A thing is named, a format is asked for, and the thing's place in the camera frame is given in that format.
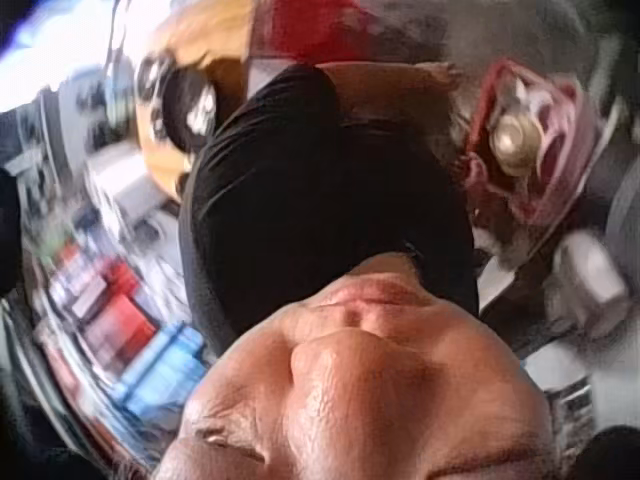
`wrinkled skin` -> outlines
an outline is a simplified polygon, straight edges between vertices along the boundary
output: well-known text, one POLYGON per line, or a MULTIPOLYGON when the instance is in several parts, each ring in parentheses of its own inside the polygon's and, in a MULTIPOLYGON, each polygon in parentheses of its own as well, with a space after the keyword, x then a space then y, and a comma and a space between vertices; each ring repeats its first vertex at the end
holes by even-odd
POLYGON ((522 480, 550 444, 506 345, 383 256, 238 340, 156 478, 522 480))

